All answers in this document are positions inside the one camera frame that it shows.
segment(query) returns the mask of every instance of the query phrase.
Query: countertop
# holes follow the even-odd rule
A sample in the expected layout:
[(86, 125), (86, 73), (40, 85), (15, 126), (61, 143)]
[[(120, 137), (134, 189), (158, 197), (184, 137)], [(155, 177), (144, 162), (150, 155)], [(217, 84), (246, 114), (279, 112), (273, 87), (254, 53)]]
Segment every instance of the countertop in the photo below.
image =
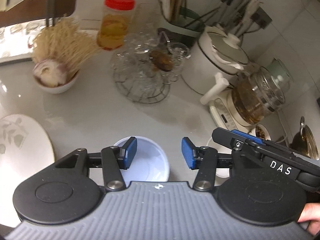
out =
[[(84, 63), (76, 84), (65, 93), (43, 92), (32, 77), (34, 63), (0, 67), (0, 117), (26, 114), (47, 131), (56, 159), (77, 148), (99, 152), (127, 136), (145, 136), (167, 154), (170, 181), (189, 181), (191, 171), (181, 153), (181, 139), (188, 136), (196, 146), (206, 145), (216, 125), (200, 95), (183, 80), (171, 85), (162, 102), (144, 105), (121, 95), (112, 79), (112, 52), (101, 52)], [(99, 182), (97, 172), (92, 179)]]

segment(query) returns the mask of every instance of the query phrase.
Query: finger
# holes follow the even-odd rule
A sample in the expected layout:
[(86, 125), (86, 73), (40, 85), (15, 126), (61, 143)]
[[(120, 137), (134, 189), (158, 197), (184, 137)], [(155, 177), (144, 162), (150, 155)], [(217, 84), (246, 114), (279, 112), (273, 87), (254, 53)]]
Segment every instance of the finger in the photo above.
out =
[(307, 203), (300, 215), (298, 222), (320, 221), (320, 203)]
[(313, 236), (316, 235), (320, 231), (320, 222), (311, 221), (307, 228), (307, 231)]

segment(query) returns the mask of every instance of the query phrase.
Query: bowl with onion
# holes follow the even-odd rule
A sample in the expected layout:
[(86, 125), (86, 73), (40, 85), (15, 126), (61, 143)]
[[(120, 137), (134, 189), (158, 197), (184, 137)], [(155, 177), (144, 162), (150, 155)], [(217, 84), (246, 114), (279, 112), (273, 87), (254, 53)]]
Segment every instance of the bowl with onion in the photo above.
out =
[(33, 77), (45, 92), (60, 94), (70, 89), (84, 61), (98, 54), (95, 39), (79, 30), (71, 18), (41, 30), (33, 40)]

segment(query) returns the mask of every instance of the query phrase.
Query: glass jar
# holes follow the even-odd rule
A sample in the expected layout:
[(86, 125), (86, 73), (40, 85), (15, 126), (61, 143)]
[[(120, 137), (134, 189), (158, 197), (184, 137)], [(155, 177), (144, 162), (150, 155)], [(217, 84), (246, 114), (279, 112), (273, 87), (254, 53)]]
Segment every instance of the glass jar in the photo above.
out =
[(282, 90), (263, 67), (241, 81), (232, 90), (231, 97), (241, 118), (250, 125), (260, 122), (285, 103)]
[(97, 42), (105, 50), (113, 50), (124, 44), (131, 21), (134, 0), (105, 0), (105, 8)]

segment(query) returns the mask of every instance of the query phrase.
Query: metal pot lid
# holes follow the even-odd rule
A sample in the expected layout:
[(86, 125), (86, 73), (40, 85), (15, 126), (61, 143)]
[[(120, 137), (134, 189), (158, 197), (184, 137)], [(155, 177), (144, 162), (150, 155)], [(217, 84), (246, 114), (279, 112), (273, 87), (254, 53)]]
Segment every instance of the metal pot lid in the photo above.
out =
[(249, 63), (249, 58), (244, 50), (237, 45), (237, 37), (229, 34), (228, 37), (219, 33), (208, 32), (212, 46), (218, 51), (219, 57), (226, 61), (233, 61), (242, 65)]
[(318, 149), (317, 149), (317, 146), (316, 146), (316, 141), (315, 141), (315, 138), (313, 137), (313, 134), (312, 134), (311, 129), (309, 128), (309, 126), (306, 125), (304, 127), (304, 132), (305, 132), (305, 135), (306, 135), (309, 157), (314, 159), (314, 160), (319, 160), (319, 153), (318, 153)]

